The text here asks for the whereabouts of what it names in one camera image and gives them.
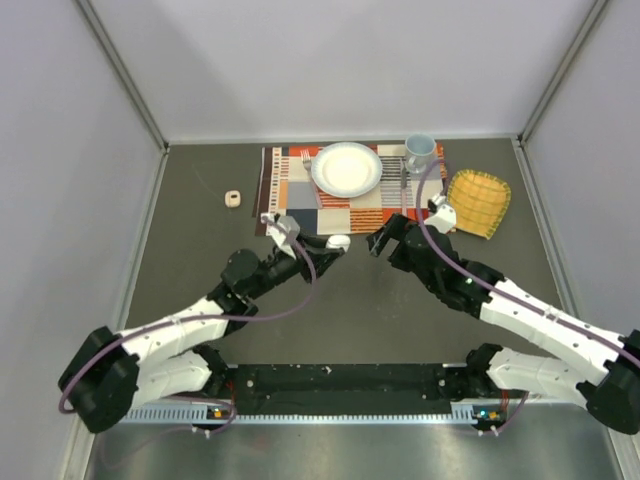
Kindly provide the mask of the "white earbud charging case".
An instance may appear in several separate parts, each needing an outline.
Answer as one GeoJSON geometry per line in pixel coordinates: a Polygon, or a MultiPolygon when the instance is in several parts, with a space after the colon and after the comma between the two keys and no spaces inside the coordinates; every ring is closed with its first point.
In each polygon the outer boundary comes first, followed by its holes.
{"type": "Polygon", "coordinates": [[[329,236],[325,244],[325,246],[328,249],[334,249],[334,250],[341,249],[344,252],[347,252],[349,250],[350,245],[351,245],[350,237],[348,235],[343,235],[343,234],[336,234],[336,235],[329,236]]]}

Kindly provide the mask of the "beige earbud charging case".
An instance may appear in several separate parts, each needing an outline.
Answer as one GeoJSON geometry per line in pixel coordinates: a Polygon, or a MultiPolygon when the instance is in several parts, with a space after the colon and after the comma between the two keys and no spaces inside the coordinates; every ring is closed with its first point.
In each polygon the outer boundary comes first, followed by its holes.
{"type": "Polygon", "coordinates": [[[242,203],[242,196],[238,190],[229,190],[225,193],[224,202],[227,208],[238,208],[242,203]]]}

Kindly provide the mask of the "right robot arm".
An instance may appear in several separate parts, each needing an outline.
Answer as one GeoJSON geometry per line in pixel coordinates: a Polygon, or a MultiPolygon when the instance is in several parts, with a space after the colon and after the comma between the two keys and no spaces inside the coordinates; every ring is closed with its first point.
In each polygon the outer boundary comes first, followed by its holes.
{"type": "Polygon", "coordinates": [[[489,358],[467,370],[469,388],[487,396],[496,389],[555,397],[585,409],[606,427],[639,431],[639,332],[623,335],[598,328],[534,298],[501,272],[462,258],[449,237],[432,225],[393,214],[367,238],[379,256],[414,274],[448,308],[508,330],[549,353],[524,355],[489,347],[489,358]]]}

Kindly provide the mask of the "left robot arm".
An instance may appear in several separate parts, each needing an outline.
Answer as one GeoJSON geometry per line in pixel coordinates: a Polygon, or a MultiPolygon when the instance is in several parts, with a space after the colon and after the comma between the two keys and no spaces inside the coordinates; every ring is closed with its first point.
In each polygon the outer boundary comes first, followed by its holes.
{"type": "Polygon", "coordinates": [[[258,321],[254,300],[289,279],[314,285],[350,244],[346,235],[299,234],[265,259],[239,249],[220,283],[194,304],[143,327],[93,330],[58,380],[60,412],[76,414],[90,432],[102,433],[148,402],[183,392],[220,394],[226,366],[208,342],[258,321]]]}

